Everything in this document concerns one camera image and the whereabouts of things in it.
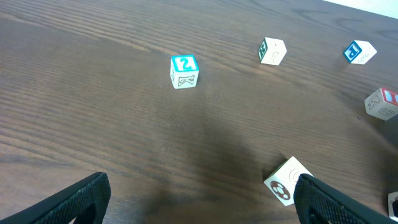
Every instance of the red face of cube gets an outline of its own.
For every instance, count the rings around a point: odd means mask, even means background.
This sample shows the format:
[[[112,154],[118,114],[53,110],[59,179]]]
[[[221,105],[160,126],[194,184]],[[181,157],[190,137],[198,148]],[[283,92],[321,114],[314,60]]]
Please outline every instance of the red face of cube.
[[[381,88],[381,93],[383,94],[385,102],[398,106],[398,93],[394,93],[385,88]]]

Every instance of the block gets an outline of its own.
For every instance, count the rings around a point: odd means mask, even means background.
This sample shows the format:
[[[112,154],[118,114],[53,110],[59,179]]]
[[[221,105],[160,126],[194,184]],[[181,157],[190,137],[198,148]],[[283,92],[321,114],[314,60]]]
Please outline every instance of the block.
[[[287,50],[283,40],[266,37],[259,49],[261,63],[279,65],[285,57]]]
[[[194,55],[172,56],[170,77],[175,89],[195,87],[198,75],[199,67]]]
[[[354,40],[344,51],[349,63],[364,65],[377,53],[377,50],[368,41]]]
[[[387,121],[398,113],[398,93],[380,88],[365,99],[367,114]]]
[[[398,192],[388,194],[388,216],[398,222]]]
[[[278,167],[265,181],[265,185],[285,206],[294,204],[293,194],[300,174],[312,175],[295,157]]]

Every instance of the blue square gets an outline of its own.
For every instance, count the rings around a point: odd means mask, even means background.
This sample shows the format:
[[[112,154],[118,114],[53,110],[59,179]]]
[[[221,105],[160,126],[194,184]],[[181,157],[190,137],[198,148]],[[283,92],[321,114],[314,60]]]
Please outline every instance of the blue square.
[[[176,72],[199,71],[194,55],[174,55],[172,61]]]
[[[362,52],[362,49],[354,41],[344,51],[344,56],[346,57],[347,61],[352,62],[361,52]]]

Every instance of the wood grain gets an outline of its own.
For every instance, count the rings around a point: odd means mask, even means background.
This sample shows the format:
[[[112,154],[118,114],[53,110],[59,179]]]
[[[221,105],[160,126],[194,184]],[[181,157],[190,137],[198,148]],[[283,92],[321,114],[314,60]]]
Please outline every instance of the wood grain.
[[[172,88],[175,54],[196,88]],[[398,90],[397,57],[397,20],[318,0],[0,0],[0,219],[104,171],[104,223],[298,223],[262,183],[290,156],[386,214],[397,120],[363,100]]]

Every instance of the white cube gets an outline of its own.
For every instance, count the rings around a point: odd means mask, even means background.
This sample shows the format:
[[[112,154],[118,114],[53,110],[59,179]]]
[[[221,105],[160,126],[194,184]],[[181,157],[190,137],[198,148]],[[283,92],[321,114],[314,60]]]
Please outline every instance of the white cube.
[[[261,63],[279,65],[285,57],[287,50],[283,40],[266,37],[259,49]]]
[[[175,89],[195,87],[198,75],[199,67],[194,55],[172,56],[170,77]]]
[[[380,88],[365,99],[367,114],[387,121],[398,113],[398,93]]]
[[[394,209],[392,207],[392,203],[398,200],[398,192],[393,192],[388,194],[388,216],[390,219],[398,222],[398,215],[394,214]]]
[[[368,41],[354,40],[344,51],[349,63],[364,65],[377,53],[377,50]]]
[[[264,183],[285,206],[288,206],[294,204],[293,194],[300,174],[312,175],[292,156],[280,165]]]

